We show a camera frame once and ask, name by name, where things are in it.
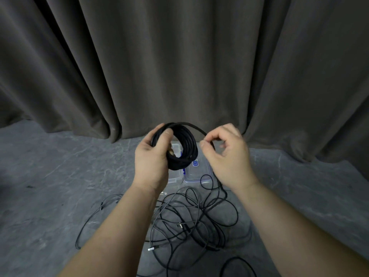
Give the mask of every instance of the forearm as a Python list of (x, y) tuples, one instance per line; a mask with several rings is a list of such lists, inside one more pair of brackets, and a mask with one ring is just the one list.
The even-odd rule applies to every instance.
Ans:
[(259, 182), (236, 194), (283, 277), (369, 276), (364, 258)]
[(60, 276), (136, 276), (156, 200), (132, 185)]

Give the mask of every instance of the gray curtain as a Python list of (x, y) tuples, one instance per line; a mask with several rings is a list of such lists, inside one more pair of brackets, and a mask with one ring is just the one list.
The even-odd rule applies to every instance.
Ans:
[(369, 177), (369, 0), (1, 0), (0, 126), (235, 124)]

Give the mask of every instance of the plastic container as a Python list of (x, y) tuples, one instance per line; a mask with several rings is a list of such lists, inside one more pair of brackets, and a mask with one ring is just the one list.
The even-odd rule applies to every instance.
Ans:
[[(214, 179), (213, 171), (211, 170), (209, 162), (205, 158), (199, 144), (196, 144), (199, 151), (197, 159), (194, 160), (187, 168), (183, 169), (183, 181), (186, 183), (200, 183), (201, 177), (205, 174), (210, 175)], [(211, 182), (210, 176), (204, 176), (201, 179), (201, 183)]]
[[(181, 143), (179, 143), (178, 141), (172, 141), (171, 143), (172, 143), (172, 150), (175, 156), (181, 157), (181, 152), (182, 152)], [(183, 180), (183, 170), (182, 169), (179, 169), (176, 171), (168, 169), (168, 172), (169, 172), (168, 184), (182, 182)]]

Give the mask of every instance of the gray floor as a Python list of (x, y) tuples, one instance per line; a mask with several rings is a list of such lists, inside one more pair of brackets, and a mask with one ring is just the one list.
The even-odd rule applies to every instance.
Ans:
[[(31, 121), (0, 129), (0, 275), (56, 275), (77, 252), (76, 236), (94, 207), (105, 196), (130, 186), (139, 141), (110, 144), (69, 132), (47, 134)], [(251, 149), (251, 156), (265, 185), (369, 259), (369, 185), (353, 166), (348, 162), (302, 164), (277, 150)], [(165, 191), (177, 188), (168, 186)], [(244, 236), (250, 220), (232, 194), (230, 200), (240, 211), (240, 222), (228, 233), (232, 244), (236, 237)], [(87, 225), (82, 243), (111, 208)], [(225, 207), (217, 215), (225, 220), (228, 211)], [(175, 263), (186, 264), (191, 251), (198, 250), (193, 246), (182, 250)], [(236, 254), (246, 258), (258, 276), (278, 276), (255, 229), (248, 243), (207, 253), (180, 276), (218, 275), (222, 263)], [(158, 269), (152, 254), (144, 249), (139, 274)], [(247, 276), (244, 272), (235, 264), (227, 274)]]

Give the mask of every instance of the left hand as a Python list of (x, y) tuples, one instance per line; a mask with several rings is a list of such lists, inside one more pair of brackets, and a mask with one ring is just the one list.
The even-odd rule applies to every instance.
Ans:
[(159, 124), (151, 130), (138, 144), (135, 152), (135, 178), (132, 186), (154, 191), (156, 196), (159, 196), (168, 183), (166, 152), (172, 150), (170, 141), (173, 138), (173, 130), (170, 128), (160, 135), (154, 148), (150, 145), (155, 132), (163, 125), (164, 123)]

